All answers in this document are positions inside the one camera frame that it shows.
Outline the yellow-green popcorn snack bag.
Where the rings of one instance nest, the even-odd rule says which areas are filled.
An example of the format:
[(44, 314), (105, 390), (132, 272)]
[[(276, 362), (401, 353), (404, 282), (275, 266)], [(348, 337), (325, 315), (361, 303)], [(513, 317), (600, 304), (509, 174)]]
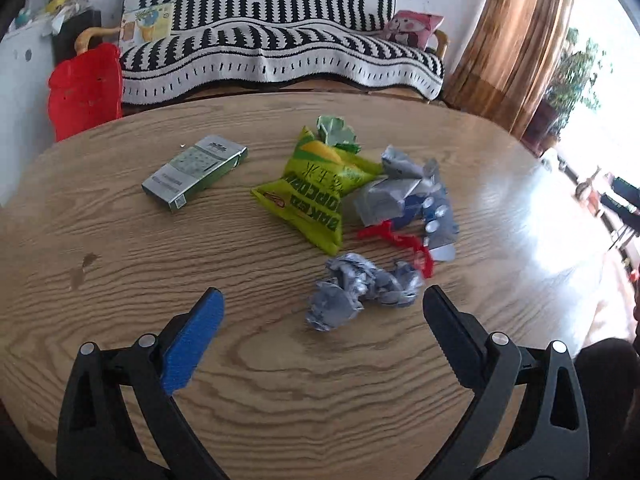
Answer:
[(379, 162), (329, 146), (305, 127), (282, 176), (250, 192), (269, 212), (334, 256), (343, 244), (343, 198), (382, 172)]

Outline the silver pill blister pack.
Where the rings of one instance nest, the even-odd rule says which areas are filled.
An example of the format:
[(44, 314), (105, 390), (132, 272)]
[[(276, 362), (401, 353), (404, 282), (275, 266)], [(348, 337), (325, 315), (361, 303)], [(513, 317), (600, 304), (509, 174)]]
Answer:
[(424, 223), (423, 245), (432, 258), (436, 262), (454, 261), (459, 227), (454, 221), (448, 192), (441, 183), (425, 197), (420, 216)]

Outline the crumpled grey paper ball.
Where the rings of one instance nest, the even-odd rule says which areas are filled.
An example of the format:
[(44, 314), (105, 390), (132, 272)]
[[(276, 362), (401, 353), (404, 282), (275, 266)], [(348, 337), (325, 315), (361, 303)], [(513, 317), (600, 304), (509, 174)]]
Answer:
[(347, 324), (366, 302), (388, 308), (409, 307), (424, 285), (422, 273), (407, 261), (396, 261), (385, 270), (354, 252), (329, 258), (326, 270), (329, 275), (316, 283), (306, 313), (307, 323), (318, 332)]

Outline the red plastic scrap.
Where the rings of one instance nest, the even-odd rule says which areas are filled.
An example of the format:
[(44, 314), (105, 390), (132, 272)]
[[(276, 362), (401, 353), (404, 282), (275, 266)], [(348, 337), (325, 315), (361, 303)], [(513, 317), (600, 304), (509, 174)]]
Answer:
[(393, 222), (386, 220), (376, 226), (365, 226), (357, 232), (360, 240), (379, 238), (394, 247), (411, 250), (413, 265), (422, 273), (424, 278), (431, 278), (434, 273), (435, 261), (427, 246), (420, 237), (413, 234), (401, 234), (393, 229)]

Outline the grey cigarette box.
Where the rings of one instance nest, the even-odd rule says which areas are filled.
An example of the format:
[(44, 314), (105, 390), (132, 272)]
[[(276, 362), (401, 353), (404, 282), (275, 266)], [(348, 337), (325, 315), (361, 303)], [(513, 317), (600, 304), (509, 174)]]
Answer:
[(142, 182), (142, 190), (170, 211), (186, 206), (246, 159), (248, 148), (211, 134), (185, 148)]

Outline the white blue plastic wrapper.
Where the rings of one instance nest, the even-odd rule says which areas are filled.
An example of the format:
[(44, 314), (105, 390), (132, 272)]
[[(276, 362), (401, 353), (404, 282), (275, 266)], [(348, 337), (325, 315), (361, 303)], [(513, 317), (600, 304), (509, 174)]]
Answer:
[(436, 159), (424, 164), (389, 145), (382, 156), (382, 178), (360, 188), (354, 205), (364, 226), (376, 226), (387, 220), (404, 218), (420, 208), (429, 197), (442, 190)]

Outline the green potted plant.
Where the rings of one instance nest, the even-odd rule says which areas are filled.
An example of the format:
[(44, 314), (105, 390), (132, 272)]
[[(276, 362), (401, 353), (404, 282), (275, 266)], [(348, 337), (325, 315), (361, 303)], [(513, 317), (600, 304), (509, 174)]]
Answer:
[(560, 59), (544, 89), (521, 142), (536, 157), (554, 148), (578, 105), (588, 110), (601, 106), (597, 84), (602, 74), (610, 74), (613, 65), (605, 50), (591, 38), (581, 44), (579, 32), (570, 27), (566, 33)]

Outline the brown curtain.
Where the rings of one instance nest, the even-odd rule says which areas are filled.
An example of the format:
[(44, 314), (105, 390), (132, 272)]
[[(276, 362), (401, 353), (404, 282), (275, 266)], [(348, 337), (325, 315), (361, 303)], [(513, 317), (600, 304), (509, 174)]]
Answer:
[(486, 0), (444, 100), (524, 136), (559, 61), (573, 3)]

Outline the white cabinet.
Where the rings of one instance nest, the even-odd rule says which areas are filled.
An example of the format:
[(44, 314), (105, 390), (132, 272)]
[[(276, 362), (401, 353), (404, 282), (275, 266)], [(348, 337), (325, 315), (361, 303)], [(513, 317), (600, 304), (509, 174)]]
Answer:
[(2, 204), (15, 193), (27, 167), (54, 142), (47, 104), (56, 40), (75, 53), (75, 39), (52, 36), (47, 21), (9, 32), (1, 40)]

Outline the colourful picture book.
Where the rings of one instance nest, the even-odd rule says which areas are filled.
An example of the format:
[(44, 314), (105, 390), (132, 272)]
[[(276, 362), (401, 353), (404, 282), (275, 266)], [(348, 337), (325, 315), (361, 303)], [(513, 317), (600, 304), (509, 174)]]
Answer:
[(133, 47), (169, 37), (173, 18), (172, 2), (122, 14), (118, 40), (120, 52), (124, 53)]

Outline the pink cartoon pillow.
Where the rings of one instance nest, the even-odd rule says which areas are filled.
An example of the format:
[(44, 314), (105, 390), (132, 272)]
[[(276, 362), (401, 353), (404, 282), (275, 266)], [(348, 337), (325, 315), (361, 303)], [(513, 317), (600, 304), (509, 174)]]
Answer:
[(381, 38), (407, 47), (425, 50), (428, 40), (444, 21), (438, 14), (398, 11), (385, 25)]

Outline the black white striped sofa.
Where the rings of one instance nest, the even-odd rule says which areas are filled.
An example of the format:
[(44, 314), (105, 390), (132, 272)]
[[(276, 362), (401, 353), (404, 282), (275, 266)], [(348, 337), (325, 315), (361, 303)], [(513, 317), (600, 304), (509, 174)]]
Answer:
[(122, 14), (172, 2), (171, 35), (120, 52), (122, 102), (150, 106), (211, 84), (336, 78), (438, 97), (442, 56), (381, 38), (396, 0), (124, 0)]

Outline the black side cabinet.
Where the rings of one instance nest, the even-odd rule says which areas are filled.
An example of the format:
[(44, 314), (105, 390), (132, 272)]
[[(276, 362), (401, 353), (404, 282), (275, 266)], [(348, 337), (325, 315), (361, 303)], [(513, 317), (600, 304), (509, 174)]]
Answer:
[(58, 66), (76, 55), (75, 41), (84, 30), (101, 25), (102, 13), (96, 9), (82, 11), (65, 21), (60, 32), (51, 39), (54, 65)]

